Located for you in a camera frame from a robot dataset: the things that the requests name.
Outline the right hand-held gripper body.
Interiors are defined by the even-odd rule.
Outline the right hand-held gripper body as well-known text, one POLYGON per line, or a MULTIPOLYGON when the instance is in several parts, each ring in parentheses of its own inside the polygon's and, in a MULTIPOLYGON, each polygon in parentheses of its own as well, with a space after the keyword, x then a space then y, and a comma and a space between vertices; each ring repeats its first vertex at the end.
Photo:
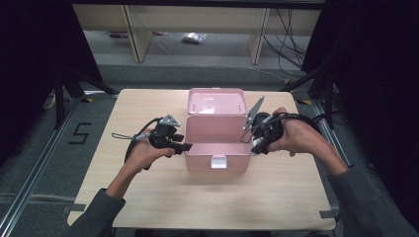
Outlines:
POLYGON ((266 147, 270 143, 277 141, 284 134, 284 130, 281 124, 281 117, 279 115, 271 115, 268 113, 260 112, 265 97, 261 96, 253 108, 247 114, 247 121, 243 126, 245 136, 247 133, 250 134, 248 142, 258 138, 263 138, 260 145, 266 147))

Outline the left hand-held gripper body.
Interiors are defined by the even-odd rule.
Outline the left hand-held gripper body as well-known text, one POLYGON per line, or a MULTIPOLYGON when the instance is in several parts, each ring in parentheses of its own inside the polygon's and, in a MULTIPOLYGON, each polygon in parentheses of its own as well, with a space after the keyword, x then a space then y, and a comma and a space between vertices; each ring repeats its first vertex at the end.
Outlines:
POLYGON ((180 124, 171 116, 167 115, 164 118, 157 120, 157 125, 151 130, 148 140, 154 148, 170 148, 172 137, 177 134, 177 128, 180 124))

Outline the pink storage box white handle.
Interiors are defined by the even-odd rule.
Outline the pink storage box white handle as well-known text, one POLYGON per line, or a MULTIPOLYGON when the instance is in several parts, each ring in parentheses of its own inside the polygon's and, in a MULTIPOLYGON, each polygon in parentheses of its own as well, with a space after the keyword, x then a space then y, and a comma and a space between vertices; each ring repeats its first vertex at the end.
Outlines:
POLYGON ((250 137, 244 92, 236 88, 195 88, 189 91, 185 152, 190 172, 245 172, 250 163, 250 137))

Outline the person's left hand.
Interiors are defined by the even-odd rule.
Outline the person's left hand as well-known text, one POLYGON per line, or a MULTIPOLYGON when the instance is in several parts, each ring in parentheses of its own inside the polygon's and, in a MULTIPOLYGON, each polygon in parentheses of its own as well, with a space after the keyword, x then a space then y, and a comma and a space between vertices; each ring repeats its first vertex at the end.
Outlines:
POLYGON ((172 148, 155 148, 147 138, 138 140, 129 152, 124 168, 132 174, 140 173, 144 168, 152 165, 154 161, 175 153, 172 148))

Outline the person's right hand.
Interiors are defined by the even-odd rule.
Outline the person's right hand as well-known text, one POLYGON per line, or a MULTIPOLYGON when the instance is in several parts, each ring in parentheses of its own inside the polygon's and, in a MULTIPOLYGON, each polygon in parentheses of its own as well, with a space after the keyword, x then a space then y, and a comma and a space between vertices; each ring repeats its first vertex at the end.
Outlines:
POLYGON ((268 145, 269 151, 286 150, 291 157, 298 153, 309 153, 324 158, 330 151, 325 138, 304 121, 295 118, 282 120, 283 136, 268 145))

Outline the black metal stand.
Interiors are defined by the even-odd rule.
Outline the black metal stand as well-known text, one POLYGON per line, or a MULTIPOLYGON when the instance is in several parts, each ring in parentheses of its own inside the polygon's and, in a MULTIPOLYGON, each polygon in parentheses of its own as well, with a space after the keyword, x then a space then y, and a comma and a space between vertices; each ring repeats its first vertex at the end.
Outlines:
POLYGON ((79 84, 80 81, 87 82, 88 84, 96 87, 100 91, 103 91, 109 95, 116 95, 118 93, 117 90, 107 86, 102 81, 102 77, 91 77, 71 67, 59 67, 56 70, 54 76, 54 94, 56 111, 55 128, 59 128, 66 118, 64 109, 63 89, 66 89, 70 97, 73 99, 81 99, 85 96, 85 92, 79 84))
POLYGON ((281 89, 281 92, 290 92, 291 90, 301 86, 312 80, 312 84, 307 94, 311 99, 319 99, 321 96, 325 99, 325 111, 323 116, 326 123, 331 129, 334 128, 332 119, 332 105, 333 105, 333 76, 331 70, 322 65, 313 71, 307 73, 302 78, 293 83, 287 84, 281 89))

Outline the clear plastic bag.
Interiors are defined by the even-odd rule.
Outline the clear plastic bag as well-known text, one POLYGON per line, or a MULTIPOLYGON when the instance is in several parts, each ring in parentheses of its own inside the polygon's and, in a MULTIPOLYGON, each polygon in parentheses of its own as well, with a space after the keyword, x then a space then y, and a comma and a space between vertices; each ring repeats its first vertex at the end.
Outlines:
POLYGON ((207 38, 204 33, 184 33, 182 35, 182 42, 200 44, 207 38))

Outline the white power strip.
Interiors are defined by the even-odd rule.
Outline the white power strip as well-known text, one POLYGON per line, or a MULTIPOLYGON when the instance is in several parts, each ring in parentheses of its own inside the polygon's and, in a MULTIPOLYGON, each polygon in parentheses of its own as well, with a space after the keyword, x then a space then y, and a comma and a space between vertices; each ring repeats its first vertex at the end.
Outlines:
POLYGON ((55 106, 55 102, 56 102, 56 96, 54 94, 49 94, 47 98, 45 99, 42 105, 42 108, 44 110, 49 110, 55 106))

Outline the black curtain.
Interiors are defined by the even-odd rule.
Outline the black curtain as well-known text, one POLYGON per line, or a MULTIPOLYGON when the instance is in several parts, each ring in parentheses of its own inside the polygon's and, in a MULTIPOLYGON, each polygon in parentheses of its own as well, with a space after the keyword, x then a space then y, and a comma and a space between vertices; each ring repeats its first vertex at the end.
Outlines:
POLYGON ((356 10, 332 74, 347 119, 407 221, 419 231, 419 0, 324 0, 302 70, 317 68, 356 10))
POLYGON ((73 0, 0 0, 0 166, 27 134, 63 67, 102 79, 73 0))

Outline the metal floor rail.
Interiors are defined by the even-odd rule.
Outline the metal floor rail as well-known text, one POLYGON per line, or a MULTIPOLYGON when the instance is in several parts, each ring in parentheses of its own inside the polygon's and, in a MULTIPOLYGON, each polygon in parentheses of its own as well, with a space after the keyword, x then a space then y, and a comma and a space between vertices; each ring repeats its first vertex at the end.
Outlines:
POLYGON ((69 121, 80 103, 80 99, 72 99, 69 102, 68 108, 64 113, 64 119, 62 120, 61 124, 53 130, 46 146, 44 147, 30 174, 24 181, 18 193, 15 195, 5 215, 2 217, 0 221, 0 237, 9 237, 13 232, 30 199, 31 194, 37 186, 46 166, 51 159, 52 153, 57 147, 59 139, 62 137, 62 134, 68 127, 69 121))
POLYGON ((374 190, 385 198, 388 197, 371 159, 361 146, 354 130, 341 112, 332 116, 332 126, 326 121, 324 105, 319 101, 312 104, 313 114, 318 117, 318 126, 325 138, 334 146, 348 166, 359 168, 374 190))

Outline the light wooden desk frame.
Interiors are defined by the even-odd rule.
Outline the light wooden desk frame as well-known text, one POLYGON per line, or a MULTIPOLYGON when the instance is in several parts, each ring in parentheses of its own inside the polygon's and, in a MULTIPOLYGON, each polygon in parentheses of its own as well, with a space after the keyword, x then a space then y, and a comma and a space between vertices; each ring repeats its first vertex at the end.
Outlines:
POLYGON ((172 7, 75 4, 73 9, 85 31, 126 32, 133 58, 144 60, 154 32, 245 35, 250 60, 259 62, 265 35, 309 37, 318 10, 274 8, 172 7))

